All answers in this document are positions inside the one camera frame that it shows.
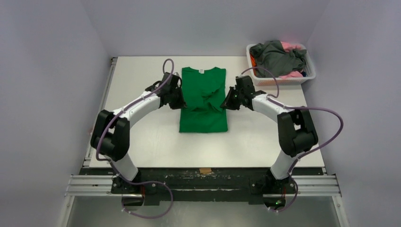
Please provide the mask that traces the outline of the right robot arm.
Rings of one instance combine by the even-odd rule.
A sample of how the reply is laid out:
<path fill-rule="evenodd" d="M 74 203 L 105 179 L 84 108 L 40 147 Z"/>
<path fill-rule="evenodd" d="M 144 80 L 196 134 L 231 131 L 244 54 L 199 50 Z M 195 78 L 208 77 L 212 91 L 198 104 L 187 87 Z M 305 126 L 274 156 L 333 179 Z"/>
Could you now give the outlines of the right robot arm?
<path fill-rule="evenodd" d="M 250 76 L 238 76 L 235 82 L 220 106 L 222 109 L 239 110 L 244 106 L 277 123 L 280 153 L 266 173 L 265 185 L 270 192 L 278 192 L 289 181 L 295 161 L 318 143 L 311 114 L 307 109 L 294 109 L 271 94 L 257 91 Z"/>

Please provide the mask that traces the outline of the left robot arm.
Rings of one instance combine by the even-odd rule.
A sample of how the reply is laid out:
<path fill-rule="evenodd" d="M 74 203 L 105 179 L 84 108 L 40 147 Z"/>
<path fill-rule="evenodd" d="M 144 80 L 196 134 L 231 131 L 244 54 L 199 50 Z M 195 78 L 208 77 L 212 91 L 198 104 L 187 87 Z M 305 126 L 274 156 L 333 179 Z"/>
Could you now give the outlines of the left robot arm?
<path fill-rule="evenodd" d="M 178 73 L 166 72 L 161 81 L 146 88 L 137 99 L 113 111 L 102 110 L 96 118 L 90 146 L 96 150 L 97 160 L 104 156 L 124 179 L 122 186 L 128 193 L 136 193 L 141 187 L 139 170 L 129 155 L 130 130 L 143 117 L 165 105 L 173 110 L 185 108 L 181 85 Z"/>

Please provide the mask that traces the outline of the green t shirt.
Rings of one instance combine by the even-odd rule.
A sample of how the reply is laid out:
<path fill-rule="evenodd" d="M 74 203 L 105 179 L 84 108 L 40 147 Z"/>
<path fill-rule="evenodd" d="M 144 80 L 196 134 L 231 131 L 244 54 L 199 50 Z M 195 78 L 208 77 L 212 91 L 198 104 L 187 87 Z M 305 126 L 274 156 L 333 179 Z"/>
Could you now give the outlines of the green t shirt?
<path fill-rule="evenodd" d="M 226 98 L 226 74 L 226 69 L 218 67 L 182 68 L 182 92 L 187 107 L 181 109 L 180 133 L 228 131 L 227 113 L 220 107 Z"/>

